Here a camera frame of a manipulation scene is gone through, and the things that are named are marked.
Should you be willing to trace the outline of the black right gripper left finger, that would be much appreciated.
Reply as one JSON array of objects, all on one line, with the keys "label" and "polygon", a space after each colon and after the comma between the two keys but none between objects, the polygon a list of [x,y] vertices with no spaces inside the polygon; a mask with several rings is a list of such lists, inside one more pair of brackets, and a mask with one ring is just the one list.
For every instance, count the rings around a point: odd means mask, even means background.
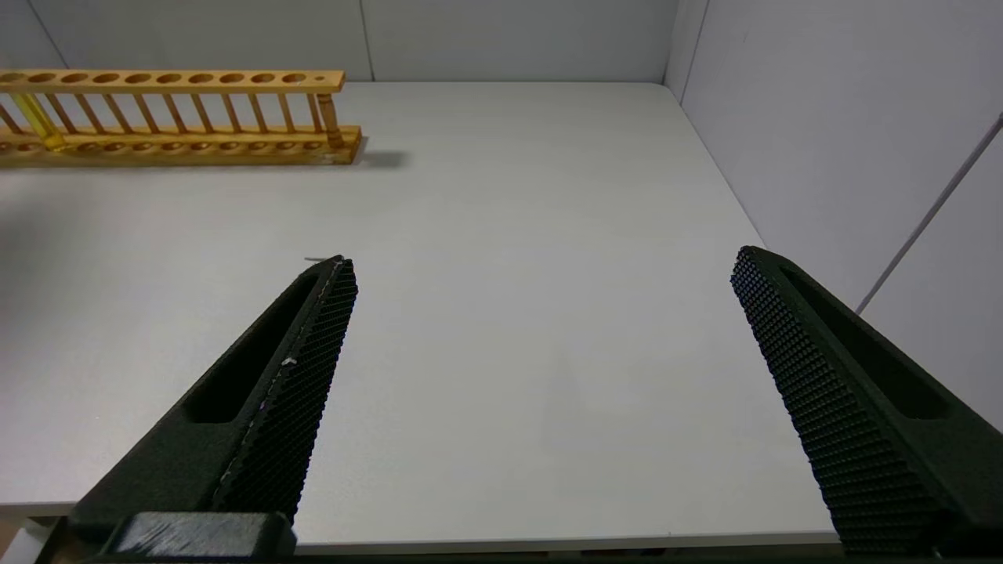
[{"label": "black right gripper left finger", "polygon": [[291,561],[358,285],[307,268],[55,525],[42,561]]}]

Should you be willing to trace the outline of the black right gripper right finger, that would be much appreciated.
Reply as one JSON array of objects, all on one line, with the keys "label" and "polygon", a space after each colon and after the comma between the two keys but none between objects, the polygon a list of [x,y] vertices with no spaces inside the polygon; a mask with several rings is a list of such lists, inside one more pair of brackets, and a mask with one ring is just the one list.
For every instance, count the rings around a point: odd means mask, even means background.
[{"label": "black right gripper right finger", "polygon": [[744,246],[730,284],[843,554],[999,563],[1000,431],[787,258]]}]

